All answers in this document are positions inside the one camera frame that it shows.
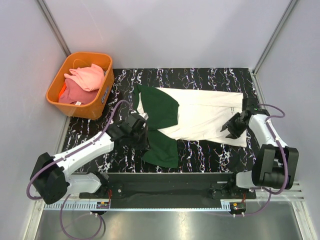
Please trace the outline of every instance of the clothing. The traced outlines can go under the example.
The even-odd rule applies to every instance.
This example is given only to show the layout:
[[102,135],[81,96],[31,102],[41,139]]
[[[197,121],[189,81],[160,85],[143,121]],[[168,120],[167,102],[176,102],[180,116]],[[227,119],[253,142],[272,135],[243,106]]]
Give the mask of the clothing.
[[[247,146],[247,131],[237,139],[226,138],[228,130],[222,126],[236,113],[242,112],[243,93],[193,89],[158,88],[179,103],[178,124],[160,129],[176,140],[208,140],[238,147]],[[144,112],[140,102],[138,112]]]
[[81,104],[89,104],[96,98],[99,91],[85,91],[70,78],[67,78],[64,82],[66,88],[58,100],[59,103],[75,104],[76,102],[80,102]]
[[148,113],[146,123],[150,150],[142,160],[161,167],[178,168],[177,141],[158,131],[178,124],[178,102],[159,89],[138,84],[134,86],[133,98],[133,108],[137,110],[142,99],[144,110]]
[[72,79],[87,92],[99,89],[105,79],[104,70],[95,64],[91,64],[90,67],[70,69],[70,73],[72,75],[65,73],[64,77],[66,79]]
[[135,86],[133,92],[134,109],[148,114],[147,125],[153,130],[148,131],[151,149],[142,157],[145,162],[178,167],[178,152],[173,151],[177,143],[172,142],[173,139],[247,146],[246,131],[238,139],[226,138],[228,130],[220,132],[223,124],[242,111],[242,93],[142,85]]
[[61,91],[59,92],[58,99],[61,98],[61,96],[62,96],[62,94],[65,92],[66,88],[67,88],[67,85],[66,85],[66,82],[64,82],[64,83],[63,83],[63,86],[62,86],[62,89],[61,89]]

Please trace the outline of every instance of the metal floor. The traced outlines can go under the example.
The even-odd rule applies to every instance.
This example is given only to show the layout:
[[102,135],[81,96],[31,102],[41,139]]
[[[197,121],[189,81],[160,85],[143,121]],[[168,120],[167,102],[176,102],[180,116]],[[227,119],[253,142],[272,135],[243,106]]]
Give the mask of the metal floor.
[[[248,202],[253,212],[264,203]],[[64,211],[63,223],[69,234],[88,238],[99,227],[99,220],[87,215],[70,225],[83,211]],[[271,202],[260,214],[224,217],[207,212],[107,212],[106,230],[100,240],[302,240],[292,205]],[[59,211],[45,210],[36,240],[68,240],[61,231]]]

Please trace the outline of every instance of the orange cloth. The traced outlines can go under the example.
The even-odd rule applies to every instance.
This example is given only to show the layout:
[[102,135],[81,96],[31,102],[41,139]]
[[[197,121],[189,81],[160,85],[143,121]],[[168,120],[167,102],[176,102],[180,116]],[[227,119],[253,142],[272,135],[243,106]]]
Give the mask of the orange cloth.
[[72,75],[65,73],[64,77],[72,79],[87,92],[99,89],[105,79],[104,70],[95,64],[91,64],[90,67],[70,69],[70,73]]
[[66,82],[64,82],[63,87],[62,87],[61,91],[59,92],[58,100],[60,99],[61,95],[65,92],[66,88],[67,88],[67,85],[66,85]]

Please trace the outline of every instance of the white wall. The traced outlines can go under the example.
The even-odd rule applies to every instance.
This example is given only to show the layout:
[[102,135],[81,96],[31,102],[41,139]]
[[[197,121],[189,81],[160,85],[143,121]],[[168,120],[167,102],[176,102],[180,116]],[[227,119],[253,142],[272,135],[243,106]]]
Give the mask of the white wall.
[[299,150],[297,179],[320,236],[320,1],[297,4],[258,72],[266,102],[286,112],[274,120],[287,144]]
[[54,154],[65,117],[46,90],[65,56],[34,0],[0,1],[0,239],[20,240],[38,156]]
[[290,0],[46,0],[70,50],[115,68],[253,68]]

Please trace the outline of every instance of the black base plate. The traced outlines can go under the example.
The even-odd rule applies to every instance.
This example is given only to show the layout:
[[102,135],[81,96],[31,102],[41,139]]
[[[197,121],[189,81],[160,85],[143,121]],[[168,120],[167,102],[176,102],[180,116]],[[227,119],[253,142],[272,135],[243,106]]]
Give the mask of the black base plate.
[[[221,199],[242,199],[243,189],[210,191],[222,188],[232,173],[108,173],[112,190],[112,209],[219,208]],[[97,199],[81,193],[82,199]],[[247,199],[256,194],[246,193]]]

